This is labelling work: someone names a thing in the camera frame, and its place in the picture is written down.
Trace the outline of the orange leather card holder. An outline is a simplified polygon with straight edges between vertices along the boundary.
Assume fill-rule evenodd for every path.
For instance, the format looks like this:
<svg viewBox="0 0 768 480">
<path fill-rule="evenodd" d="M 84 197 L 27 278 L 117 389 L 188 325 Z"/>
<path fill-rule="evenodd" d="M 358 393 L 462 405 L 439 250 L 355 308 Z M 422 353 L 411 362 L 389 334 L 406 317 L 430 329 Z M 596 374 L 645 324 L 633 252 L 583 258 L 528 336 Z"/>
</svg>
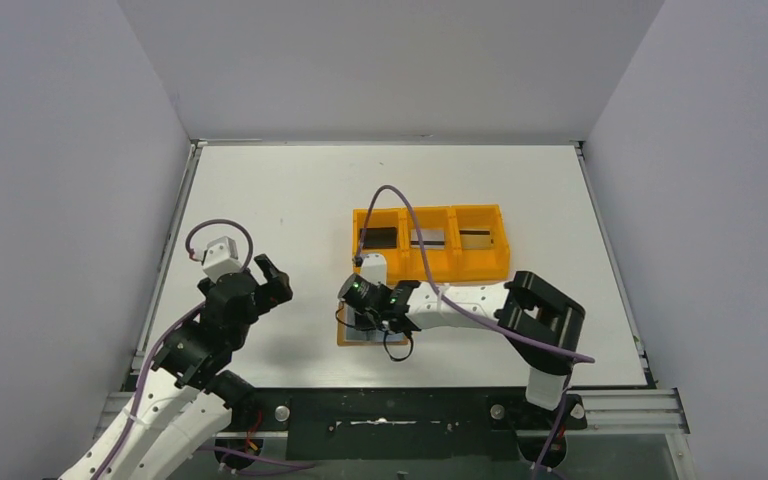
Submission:
<svg viewBox="0 0 768 480">
<path fill-rule="evenodd" d="M 337 322 L 337 345 L 348 346 L 372 346 L 386 343 L 390 345 L 408 345 L 409 341 L 404 334 L 385 334 L 383 330 L 376 329 L 369 323 L 355 324 L 354 311 L 344 302 L 339 302 L 335 311 Z"/>
</svg>

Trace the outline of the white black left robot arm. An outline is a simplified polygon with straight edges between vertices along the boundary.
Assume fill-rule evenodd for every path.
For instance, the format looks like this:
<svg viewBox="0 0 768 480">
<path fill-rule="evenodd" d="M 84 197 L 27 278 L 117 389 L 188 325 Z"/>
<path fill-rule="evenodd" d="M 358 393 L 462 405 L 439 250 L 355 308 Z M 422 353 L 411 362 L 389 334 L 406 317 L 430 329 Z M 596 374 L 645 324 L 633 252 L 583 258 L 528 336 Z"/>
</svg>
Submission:
<svg viewBox="0 0 768 480">
<path fill-rule="evenodd" d="M 288 275 L 265 254 L 265 281 L 247 267 L 202 279 L 205 297 L 147 354 L 131 399 L 64 479 L 165 479 L 234 413 L 254 407 L 254 387 L 228 370 L 261 316 L 290 301 Z"/>
</svg>

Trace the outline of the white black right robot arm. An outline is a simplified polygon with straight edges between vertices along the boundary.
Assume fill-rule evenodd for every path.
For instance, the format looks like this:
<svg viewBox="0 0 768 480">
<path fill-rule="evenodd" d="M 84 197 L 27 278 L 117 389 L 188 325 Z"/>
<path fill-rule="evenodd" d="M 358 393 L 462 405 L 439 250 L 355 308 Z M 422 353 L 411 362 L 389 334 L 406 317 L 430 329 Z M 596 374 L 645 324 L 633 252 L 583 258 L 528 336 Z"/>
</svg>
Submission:
<svg viewBox="0 0 768 480">
<path fill-rule="evenodd" d="M 504 336 L 530 368 L 526 401 L 549 411 L 564 398 L 574 367 L 594 362 L 577 351 L 584 307 L 531 271 L 494 284 L 405 280 L 393 288 L 352 274 L 337 298 L 385 334 L 445 327 Z"/>
</svg>

